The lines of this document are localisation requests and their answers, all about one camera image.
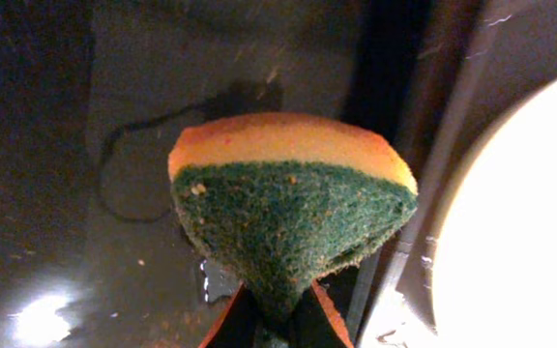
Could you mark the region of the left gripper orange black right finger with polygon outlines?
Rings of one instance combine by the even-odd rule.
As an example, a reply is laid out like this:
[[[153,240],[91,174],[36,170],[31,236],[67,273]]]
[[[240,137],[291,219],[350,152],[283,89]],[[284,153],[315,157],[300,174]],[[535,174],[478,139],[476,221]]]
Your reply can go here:
[[[327,291],[315,280],[290,318],[290,346],[354,348],[344,319]]]

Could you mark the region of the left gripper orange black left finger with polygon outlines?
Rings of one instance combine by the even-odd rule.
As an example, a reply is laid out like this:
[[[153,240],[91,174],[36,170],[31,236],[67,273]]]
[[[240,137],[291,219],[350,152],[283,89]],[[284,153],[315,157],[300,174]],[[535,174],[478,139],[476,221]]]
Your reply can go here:
[[[258,321],[255,298],[241,284],[198,348],[253,348]]]

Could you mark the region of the green yellow scrub sponge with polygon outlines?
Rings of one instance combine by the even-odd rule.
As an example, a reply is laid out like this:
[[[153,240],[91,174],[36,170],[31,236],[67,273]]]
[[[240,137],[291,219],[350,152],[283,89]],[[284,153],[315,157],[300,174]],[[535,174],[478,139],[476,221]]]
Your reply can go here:
[[[315,280],[358,265],[418,207],[417,181],[383,136],[303,113],[186,128],[168,177],[191,243],[244,282],[272,327]]]

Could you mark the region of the cream white plate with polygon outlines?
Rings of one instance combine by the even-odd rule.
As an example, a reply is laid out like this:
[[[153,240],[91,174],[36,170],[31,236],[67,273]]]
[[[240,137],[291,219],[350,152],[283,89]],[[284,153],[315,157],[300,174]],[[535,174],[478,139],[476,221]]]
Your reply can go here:
[[[441,203],[431,295],[443,347],[557,347],[557,80],[493,124]]]

